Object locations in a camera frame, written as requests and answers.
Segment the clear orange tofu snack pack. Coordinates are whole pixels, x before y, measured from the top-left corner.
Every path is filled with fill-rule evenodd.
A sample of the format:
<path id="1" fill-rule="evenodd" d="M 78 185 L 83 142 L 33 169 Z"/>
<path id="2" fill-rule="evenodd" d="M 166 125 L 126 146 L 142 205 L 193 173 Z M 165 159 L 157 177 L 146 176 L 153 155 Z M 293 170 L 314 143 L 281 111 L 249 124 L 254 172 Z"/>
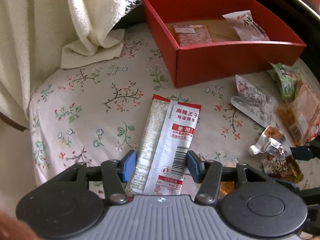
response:
<path id="1" fill-rule="evenodd" d="M 304 145 L 319 113 L 319 98 L 307 83 L 300 85 L 295 100 L 280 105 L 275 114 L 295 146 Z"/>

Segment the silver brown snack bag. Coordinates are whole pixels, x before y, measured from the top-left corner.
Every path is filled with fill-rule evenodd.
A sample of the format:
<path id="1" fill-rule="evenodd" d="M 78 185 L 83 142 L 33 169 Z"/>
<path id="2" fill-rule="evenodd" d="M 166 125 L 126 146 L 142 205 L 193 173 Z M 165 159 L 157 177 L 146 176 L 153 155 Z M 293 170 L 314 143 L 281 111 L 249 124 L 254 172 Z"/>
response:
<path id="1" fill-rule="evenodd" d="M 303 173 L 293 158 L 286 138 L 277 128 L 267 126 L 248 151 L 261 161 L 267 176 L 295 184 L 303 180 Z"/>

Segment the red white spicy strip pack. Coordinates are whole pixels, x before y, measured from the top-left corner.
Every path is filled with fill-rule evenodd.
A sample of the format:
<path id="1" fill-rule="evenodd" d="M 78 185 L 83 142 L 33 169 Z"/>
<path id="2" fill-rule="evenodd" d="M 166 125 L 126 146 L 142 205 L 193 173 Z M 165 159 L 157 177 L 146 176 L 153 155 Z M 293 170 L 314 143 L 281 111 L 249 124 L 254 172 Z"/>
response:
<path id="1" fill-rule="evenodd" d="M 125 189 L 129 196 L 181 194 L 200 111 L 197 104 L 152 97 L 136 167 Z"/>

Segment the green white snack bag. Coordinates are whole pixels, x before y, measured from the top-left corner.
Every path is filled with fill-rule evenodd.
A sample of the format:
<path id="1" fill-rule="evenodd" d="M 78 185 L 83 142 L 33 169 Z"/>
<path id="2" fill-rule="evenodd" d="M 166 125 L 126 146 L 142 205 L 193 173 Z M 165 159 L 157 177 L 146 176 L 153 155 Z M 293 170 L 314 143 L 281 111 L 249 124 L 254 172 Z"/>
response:
<path id="1" fill-rule="evenodd" d="M 284 100 L 293 100 L 296 97 L 298 81 L 301 78 L 300 69 L 282 63 L 270 63 L 270 65 L 272 69 L 267 72 L 278 84 L 282 98 Z"/>

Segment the white bamboo shoot snack bag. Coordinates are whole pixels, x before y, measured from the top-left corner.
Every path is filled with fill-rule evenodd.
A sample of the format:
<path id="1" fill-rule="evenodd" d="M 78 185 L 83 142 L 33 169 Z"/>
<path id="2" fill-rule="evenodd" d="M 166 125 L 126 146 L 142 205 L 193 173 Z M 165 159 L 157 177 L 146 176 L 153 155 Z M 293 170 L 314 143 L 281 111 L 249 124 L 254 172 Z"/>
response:
<path id="1" fill-rule="evenodd" d="M 253 21 L 250 10 L 224 14 L 242 41 L 270 41 L 265 31 Z"/>

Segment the dark red spicy snack pack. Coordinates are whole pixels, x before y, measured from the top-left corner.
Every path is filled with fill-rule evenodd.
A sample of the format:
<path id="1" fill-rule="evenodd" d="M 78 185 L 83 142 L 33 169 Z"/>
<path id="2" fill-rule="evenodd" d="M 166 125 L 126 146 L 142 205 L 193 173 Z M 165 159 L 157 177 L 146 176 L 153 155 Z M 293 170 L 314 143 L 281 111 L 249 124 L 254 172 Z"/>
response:
<path id="1" fill-rule="evenodd" d="M 169 30 L 180 47 L 212 42 L 207 25 L 170 25 Z"/>

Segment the red cardboard box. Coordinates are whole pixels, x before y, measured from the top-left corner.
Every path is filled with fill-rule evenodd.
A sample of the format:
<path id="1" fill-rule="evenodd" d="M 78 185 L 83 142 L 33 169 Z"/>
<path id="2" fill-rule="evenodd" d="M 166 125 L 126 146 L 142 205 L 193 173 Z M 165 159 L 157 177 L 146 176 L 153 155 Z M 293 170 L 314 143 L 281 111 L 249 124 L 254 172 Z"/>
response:
<path id="1" fill-rule="evenodd" d="M 143 0 L 145 18 L 175 87 L 236 74 L 291 66 L 305 48 L 303 40 L 256 0 Z M 266 32 L 266 41 L 242 41 L 225 14 L 249 10 Z M 205 43 L 181 46 L 176 25 L 202 25 Z"/>

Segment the dark coffee table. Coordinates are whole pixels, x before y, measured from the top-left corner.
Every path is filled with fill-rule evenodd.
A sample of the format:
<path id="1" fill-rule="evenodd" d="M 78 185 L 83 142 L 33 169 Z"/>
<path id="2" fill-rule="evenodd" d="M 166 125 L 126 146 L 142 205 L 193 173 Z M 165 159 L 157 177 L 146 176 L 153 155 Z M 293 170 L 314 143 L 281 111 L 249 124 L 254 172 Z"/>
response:
<path id="1" fill-rule="evenodd" d="M 319 15 L 302 0 L 257 0 L 280 17 L 306 43 L 301 58 L 319 60 Z"/>

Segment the white towel blanket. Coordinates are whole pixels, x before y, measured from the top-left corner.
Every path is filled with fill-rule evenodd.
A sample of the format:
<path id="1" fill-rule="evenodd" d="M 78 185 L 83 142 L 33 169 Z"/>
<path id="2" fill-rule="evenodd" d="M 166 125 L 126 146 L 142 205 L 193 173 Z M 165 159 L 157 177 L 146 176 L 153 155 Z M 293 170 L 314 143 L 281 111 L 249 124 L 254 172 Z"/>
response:
<path id="1" fill-rule="evenodd" d="M 57 69 L 119 57 L 126 0 L 1 0 L 1 119 L 29 126 L 33 91 Z"/>

